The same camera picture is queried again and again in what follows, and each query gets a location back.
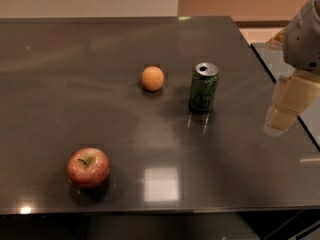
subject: can top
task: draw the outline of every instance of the can top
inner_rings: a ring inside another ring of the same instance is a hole
[[[217,75],[219,70],[218,68],[209,62],[202,62],[196,66],[196,71],[203,76],[214,76]]]

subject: apple stem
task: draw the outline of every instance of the apple stem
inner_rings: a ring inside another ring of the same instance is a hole
[[[88,164],[86,161],[84,161],[83,159],[78,158],[79,161],[83,162],[84,164]]]

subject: black tabletop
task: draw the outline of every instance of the black tabletop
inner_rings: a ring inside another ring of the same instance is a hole
[[[199,62],[220,73],[208,114],[188,108]],[[141,87],[148,65],[160,91]],[[262,131],[273,86],[230,17],[1,20],[0,213],[319,206],[303,127]],[[111,161],[91,191],[66,176],[84,147]]]

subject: green can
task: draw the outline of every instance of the green can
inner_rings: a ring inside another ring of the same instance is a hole
[[[219,75],[218,68],[208,62],[196,65],[192,70],[189,107],[191,111],[205,113],[212,108]]]

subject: red apple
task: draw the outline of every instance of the red apple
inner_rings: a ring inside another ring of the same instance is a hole
[[[109,169],[109,159],[105,153],[96,148],[84,148],[70,158],[67,174],[75,186],[81,189],[91,189],[105,181]]]

